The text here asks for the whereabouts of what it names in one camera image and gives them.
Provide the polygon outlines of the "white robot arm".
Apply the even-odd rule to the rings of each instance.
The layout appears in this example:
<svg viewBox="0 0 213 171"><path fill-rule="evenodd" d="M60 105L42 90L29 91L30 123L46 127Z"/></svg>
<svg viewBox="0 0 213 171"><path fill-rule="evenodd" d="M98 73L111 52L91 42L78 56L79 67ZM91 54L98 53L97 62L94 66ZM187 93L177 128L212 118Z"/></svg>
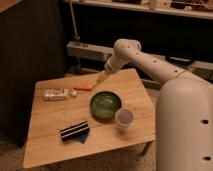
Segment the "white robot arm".
<svg viewBox="0 0 213 171"><path fill-rule="evenodd" d="M161 85L156 102L156 171L213 171L213 84L118 39L105 72L132 63Z"/></svg>

